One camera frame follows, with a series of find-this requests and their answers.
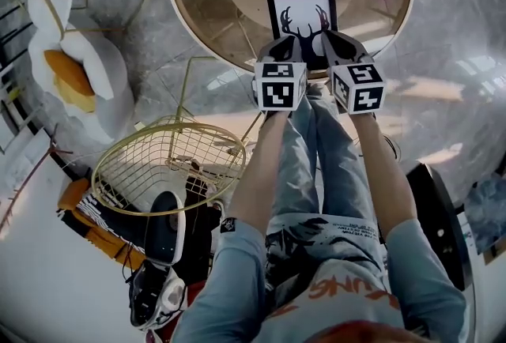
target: light blue jeans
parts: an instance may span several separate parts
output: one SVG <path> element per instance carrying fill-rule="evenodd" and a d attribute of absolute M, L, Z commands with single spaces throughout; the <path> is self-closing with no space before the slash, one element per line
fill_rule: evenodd
<path fill-rule="evenodd" d="M 283 134 L 273 217 L 319 213 L 316 158 L 322 169 L 323 213 L 374 221 L 368 182 L 353 141 L 338 121 L 335 104 L 323 98 L 323 85 L 311 85 Z"/>

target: t-shirt sleeve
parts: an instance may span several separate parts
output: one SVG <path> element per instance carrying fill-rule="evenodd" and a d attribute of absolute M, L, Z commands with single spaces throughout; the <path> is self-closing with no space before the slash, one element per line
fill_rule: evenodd
<path fill-rule="evenodd" d="M 174 342 L 250 341 L 259 331 L 265 298 L 265 240 L 239 220 L 220 234 L 205 288 L 183 313 Z"/>
<path fill-rule="evenodd" d="M 418 220 L 397 225 L 387 237 L 388 276 L 406 326 L 424 324 L 429 338 L 466 341 L 469 311 L 430 247 Z"/>

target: floor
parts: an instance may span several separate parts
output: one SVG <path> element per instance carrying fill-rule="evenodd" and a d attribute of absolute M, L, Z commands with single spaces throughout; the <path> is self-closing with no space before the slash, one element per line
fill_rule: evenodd
<path fill-rule="evenodd" d="M 136 2 L 90 0 L 89 11 L 102 26 L 120 25 Z M 504 154 L 505 2 L 414 0 L 407 26 L 378 61 L 391 90 L 379 115 L 383 132 L 398 144 L 406 164 L 414 160 L 432 164 L 454 202 L 462 201 L 471 185 L 493 171 Z M 1 4 L 0 13 L 11 5 Z M 9 24 L 18 25 L 23 18 L 12 16 Z M 30 35 L 27 30 L 20 43 L 27 43 Z M 137 121 L 151 123 L 174 114 L 189 58 L 206 52 L 180 24 L 170 0 L 146 0 L 126 33 L 111 32 L 108 37 L 126 59 L 134 90 L 131 129 Z M 8 51 L 15 52 L 16 46 L 20 44 L 10 44 Z M 93 165 L 107 146 L 90 140 L 79 122 L 63 115 L 59 103 L 41 93 L 31 80 L 28 57 L 19 67 L 27 102 L 43 105 L 38 120 L 49 131 L 58 124 L 59 148 L 74 151 L 66 159 L 79 157 L 78 163 Z M 220 62 L 198 61 L 184 105 L 195 116 L 212 120 L 237 113 L 240 117 L 234 119 L 246 122 L 244 117 L 252 119 L 256 114 L 248 80 L 249 76 Z"/>

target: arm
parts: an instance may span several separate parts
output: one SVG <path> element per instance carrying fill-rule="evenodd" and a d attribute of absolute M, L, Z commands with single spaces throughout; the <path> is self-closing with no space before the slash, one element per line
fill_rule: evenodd
<path fill-rule="evenodd" d="M 235 229 L 222 232 L 205 288 L 183 313 L 174 342 L 251 341 L 263 320 L 265 232 L 274 204 L 281 141 L 288 113 L 262 127 L 253 156 L 234 192 L 228 217 Z"/>
<path fill-rule="evenodd" d="M 388 277 L 409 328 L 431 338 L 465 341 L 466 299 L 448 279 L 423 233 L 410 184 L 371 115 L 352 116 L 364 155 L 372 202 L 388 252 Z"/>
<path fill-rule="evenodd" d="M 289 113 L 278 112 L 263 124 L 259 141 L 237 185 L 228 212 L 229 217 L 251 225 L 264 236 L 274 204 L 281 141 Z"/>
<path fill-rule="evenodd" d="M 417 218 L 413 193 L 372 115 L 350 118 L 361 142 L 372 204 L 386 239 L 396 225 Z"/>

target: black and white marker cube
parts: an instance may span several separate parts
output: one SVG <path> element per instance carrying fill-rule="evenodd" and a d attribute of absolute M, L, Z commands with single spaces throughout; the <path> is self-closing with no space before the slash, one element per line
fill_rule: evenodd
<path fill-rule="evenodd" d="M 332 66 L 330 77 L 336 100 L 349 114 L 378 111 L 385 101 L 387 83 L 374 63 Z"/>
<path fill-rule="evenodd" d="M 295 111 L 306 93 L 306 64 L 257 62 L 253 91 L 261 111 Z"/>

